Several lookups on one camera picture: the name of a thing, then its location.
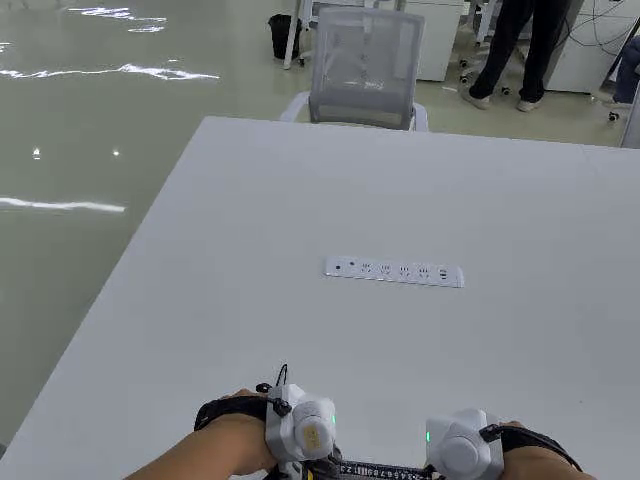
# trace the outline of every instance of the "glossy floor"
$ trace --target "glossy floor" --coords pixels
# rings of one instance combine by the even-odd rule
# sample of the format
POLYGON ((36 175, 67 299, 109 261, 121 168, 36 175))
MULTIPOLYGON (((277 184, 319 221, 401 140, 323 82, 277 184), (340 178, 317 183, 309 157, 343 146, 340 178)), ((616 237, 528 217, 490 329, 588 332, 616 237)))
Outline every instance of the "glossy floor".
MULTIPOLYGON (((202 117, 275 119, 308 89, 310 69, 285 72, 270 52, 266 20, 288 3, 0 1, 0 443, 202 117)), ((433 131, 618 142, 622 126, 588 97, 550 94, 529 115, 499 97, 482 112, 459 98, 457 75, 418 85, 433 131)))

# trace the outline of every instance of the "white sneaker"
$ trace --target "white sneaker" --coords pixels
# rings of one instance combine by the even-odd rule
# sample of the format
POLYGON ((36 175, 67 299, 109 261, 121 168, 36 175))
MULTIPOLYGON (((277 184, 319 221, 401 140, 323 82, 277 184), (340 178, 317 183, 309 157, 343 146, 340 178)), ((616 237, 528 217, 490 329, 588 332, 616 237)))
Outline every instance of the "white sneaker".
POLYGON ((524 113, 529 113, 531 110, 535 110, 540 106, 542 100, 538 100, 537 102, 525 102, 524 100, 520 100, 516 108, 524 113))
POLYGON ((480 110, 487 110, 491 106, 491 102, 489 101, 489 99, 491 98, 490 96, 484 98, 474 98, 469 93, 468 88, 461 89, 460 96, 480 110))

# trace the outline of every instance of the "black pants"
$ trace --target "black pants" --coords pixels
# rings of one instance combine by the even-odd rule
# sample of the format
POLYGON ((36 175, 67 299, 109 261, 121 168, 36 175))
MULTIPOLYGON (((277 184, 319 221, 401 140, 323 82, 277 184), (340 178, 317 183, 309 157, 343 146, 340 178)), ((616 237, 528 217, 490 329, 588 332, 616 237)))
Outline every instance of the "black pants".
POLYGON ((474 98, 493 93, 520 32, 533 15, 531 47, 524 68, 520 98, 537 102, 544 95, 542 79, 556 47, 571 0, 504 0, 491 41, 487 64, 469 90, 474 98))

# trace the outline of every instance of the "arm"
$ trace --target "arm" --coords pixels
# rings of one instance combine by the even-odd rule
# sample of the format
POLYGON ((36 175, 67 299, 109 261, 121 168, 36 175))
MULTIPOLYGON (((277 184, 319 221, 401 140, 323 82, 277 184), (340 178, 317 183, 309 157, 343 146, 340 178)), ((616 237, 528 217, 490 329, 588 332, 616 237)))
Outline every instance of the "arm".
POLYGON ((227 480, 231 475, 248 475, 275 465, 264 440, 264 422, 231 414, 187 435, 127 480, 227 480))
MULTIPOLYGON (((524 428, 520 422, 505 425, 524 428)), ((504 454, 500 480, 595 480, 555 452, 541 447, 515 448, 504 454)))

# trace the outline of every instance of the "electrical outlet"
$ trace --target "electrical outlet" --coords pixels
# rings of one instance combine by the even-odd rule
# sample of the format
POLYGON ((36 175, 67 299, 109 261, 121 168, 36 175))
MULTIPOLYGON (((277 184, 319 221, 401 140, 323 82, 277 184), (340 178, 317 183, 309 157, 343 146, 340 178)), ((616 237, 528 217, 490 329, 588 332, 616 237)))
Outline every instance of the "electrical outlet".
POLYGON ((464 287, 464 275, 460 267, 428 263, 384 262, 358 257, 327 257, 325 274, 330 277, 384 280, 438 287, 464 287))

